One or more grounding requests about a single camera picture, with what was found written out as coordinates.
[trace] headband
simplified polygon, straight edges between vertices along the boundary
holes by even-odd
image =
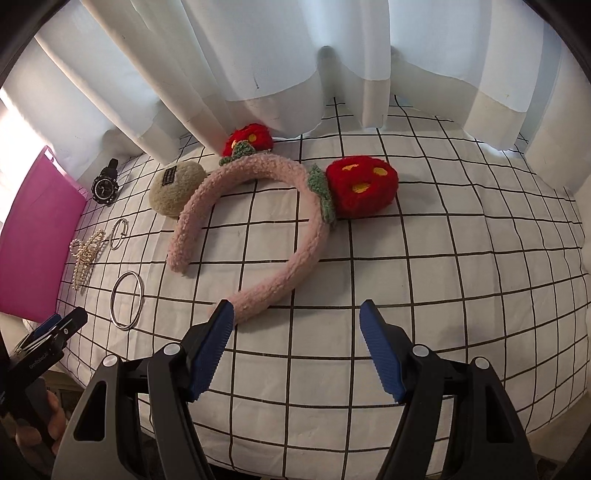
[[[303,242],[283,268],[275,276],[228,297],[234,305],[236,324],[262,312],[296,287],[318,262],[329,225],[335,220],[327,180],[318,167],[308,172],[298,162],[266,152],[241,156],[215,170],[185,205],[168,249],[166,262],[172,271],[182,273],[189,265],[197,237],[217,200],[241,183],[255,179],[273,179],[295,187],[311,214]]]

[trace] white tablecloth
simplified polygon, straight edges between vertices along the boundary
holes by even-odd
[[[181,160],[217,166],[193,137],[181,141]],[[307,167],[382,158],[399,172],[400,189],[378,215],[340,220],[309,278],[232,335],[210,391],[190,405],[208,458],[274,478],[375,478],[402,407],[381,388],[359,330],[365,299],[442,357],[487,357],[528,432],[572,405],[588,363],[583,231],[574,200],[530,173],[525,148],[518,140],[494,150],[395,103],[379,131],[362,130],[343,104],[328,105],[314,132],[277,142],[275,153]],[[215,205],[188,275],[172,273],[165,257],[175,222],[156,215],[146,194],[161,168],[147,155],[125,164],[115,204],[90,201],[80,220],[79,238],[110,232],[122,216],[131,229],[98,258],[87,288],[71,288],[71,262],[64,272],[59,313],[89,312],[63,361],[82,384],[106,353],[140,358],[182,338],[213,302],[281,268],[306,229],[296,190],[244,184]],[[128,333],[109,322],[109,293],[126,270],[140,273],[147,297]],[[133,287],[128,277],[121,290]],[[132,299],[117,295],[121,321]],[[151,430],[147,398],[140,408]],[[451,413],[445,400],[430,473],[441,470]]]

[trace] yellow seed spot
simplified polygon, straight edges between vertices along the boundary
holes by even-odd
[[[369,183],[358,183],[351,187],[355,193],[363,193],[369,188]]]

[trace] metal bangle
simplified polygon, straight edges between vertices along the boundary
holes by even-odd
[[[139,285],[139,306],[138,306],[138,311],[135,314],[135,317],[133,319],[133,321],[128,324],[125,325],[123,323],[119,323],[117,321],[117,319],[115,318],[115,294],[117,293],[117,287],[119,287],[119,284],[121,283],[121,281],[127,277],[128,275],[133,275],[135,277],[135,279],[138,282]],[[115,282],[115,285],[113,286],[113,290],[111,290],[111,322],[113,322],[113,325],[115,325],[118,329],[123,330],[123,331],[127,331],[127,330],[131,330],[136,323],[138,323],[139,321],[139,314],[142,311],[142,306],[144,304],[144,282],[142,282],[141,277],[134,271],[129,270],[125,273],[123,273]]]
[[[117,244],[114,245],[114,243],[115,243],[115,232],[117,231],[117,227],[121,223],[123,223],[123,230],[121,230],[121,236],[117,239]],[[129,222],[127,221],[127,219],[120,218],[119,220],[117,220],[117,222],[115,223],[115,226],[113,227],[113,231],[111,232],[111,250],[117,250],[121,246],[121,242],[127,236],[127,227],[128,226],[129,226]]]

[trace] black watch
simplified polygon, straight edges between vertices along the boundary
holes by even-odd
[[[117,185],[118,164],[116,158],[111,158],[109,166],[103,168],[92,183],[92,197],[96,203],[108,205],[117,198],[117,192],[119,192],[119,185]]]

